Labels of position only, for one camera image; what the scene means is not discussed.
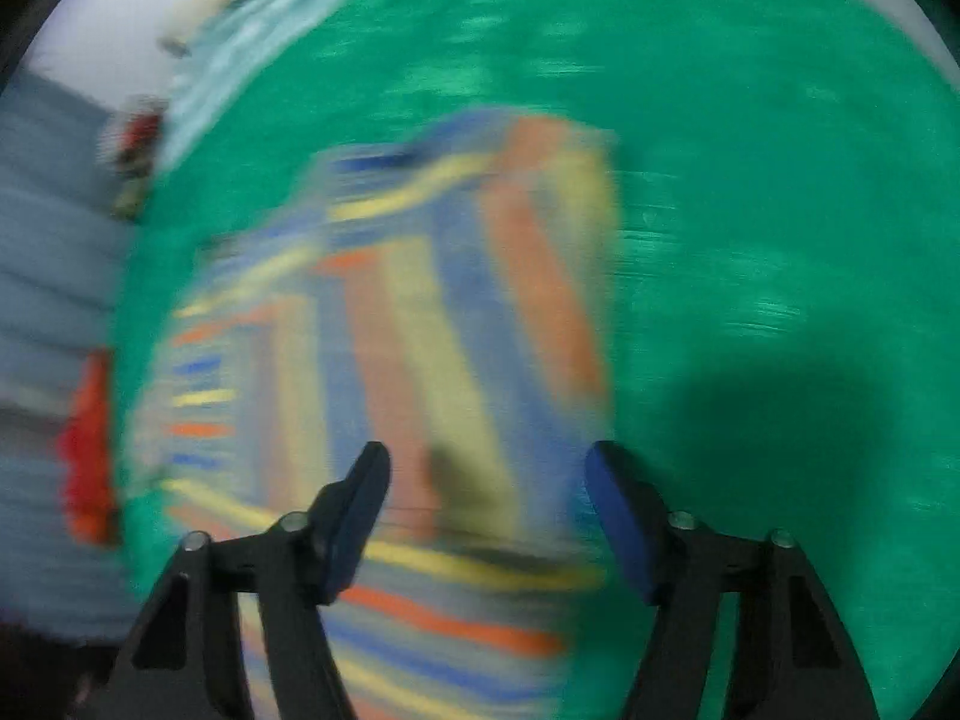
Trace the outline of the green bedspread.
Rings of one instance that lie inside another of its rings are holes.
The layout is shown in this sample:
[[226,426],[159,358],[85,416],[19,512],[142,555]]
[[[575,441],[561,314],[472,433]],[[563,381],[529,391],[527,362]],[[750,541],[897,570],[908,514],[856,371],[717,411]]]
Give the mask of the green bedspread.
[[878,714],[918,712],[958,649],[958,94],[857,0],[347,0],[158,164],[116,323],[128,418],[218,245],[288,205],[322,151],[514,107],[608,141],[604,429],[579,523],[553,718],[619,718],[656,612],[584,483],[640,459],[672,511],[789,533],[850,634]]

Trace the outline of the clothes heap on chair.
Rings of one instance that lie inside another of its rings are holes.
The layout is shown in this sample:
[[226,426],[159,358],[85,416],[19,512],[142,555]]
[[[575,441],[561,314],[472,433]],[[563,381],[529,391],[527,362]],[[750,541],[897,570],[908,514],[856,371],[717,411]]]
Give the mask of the clothes heap on chair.
[[112,216],[137,221],[153,182],[166,101],[139,94],[114,110],[101,130],[98,160],[119,179]]

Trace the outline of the striped garment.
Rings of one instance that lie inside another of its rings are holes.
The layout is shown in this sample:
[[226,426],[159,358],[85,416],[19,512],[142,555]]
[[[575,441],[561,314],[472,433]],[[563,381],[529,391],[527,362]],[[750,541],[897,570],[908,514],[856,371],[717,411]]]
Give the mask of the striped garment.
[[256,533],[386,445],[391,484],[322,615],[364,718],[553,718],[607,421],[608,141],[514,107],[322,151],[218,245],[125,431],[128,547]]

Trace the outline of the blue grey curtain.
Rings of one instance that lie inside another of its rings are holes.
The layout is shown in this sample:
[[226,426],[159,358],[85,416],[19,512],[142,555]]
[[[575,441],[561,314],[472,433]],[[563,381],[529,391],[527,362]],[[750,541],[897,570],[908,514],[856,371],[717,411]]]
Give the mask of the blue grey curtain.
[[2,614],[73,642],[121,639],[137,611],[117,557],[68,534],[57,455],[130,242],[98,161],[107,119],[29,71],[3,89]]

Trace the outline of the checkered teal bed sheet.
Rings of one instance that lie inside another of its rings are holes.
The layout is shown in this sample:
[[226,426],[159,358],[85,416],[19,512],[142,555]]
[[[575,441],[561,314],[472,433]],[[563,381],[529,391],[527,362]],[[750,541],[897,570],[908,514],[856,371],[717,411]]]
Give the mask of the checkered teal bed sheet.
[[176,167],[254,76],[347,0],[233,0],[199,29],[172,76],[158,164]]

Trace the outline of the orange red clothes pile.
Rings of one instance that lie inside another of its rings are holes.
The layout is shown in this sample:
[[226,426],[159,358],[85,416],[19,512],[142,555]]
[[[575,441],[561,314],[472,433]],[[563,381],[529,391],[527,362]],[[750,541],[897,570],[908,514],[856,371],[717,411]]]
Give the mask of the orange red clothes pile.
[[110,372],[109,349],[91,351],[57,439],[67,472],[62,504],[68,533],[98,548],[117,546],[121,525],[110,451]]

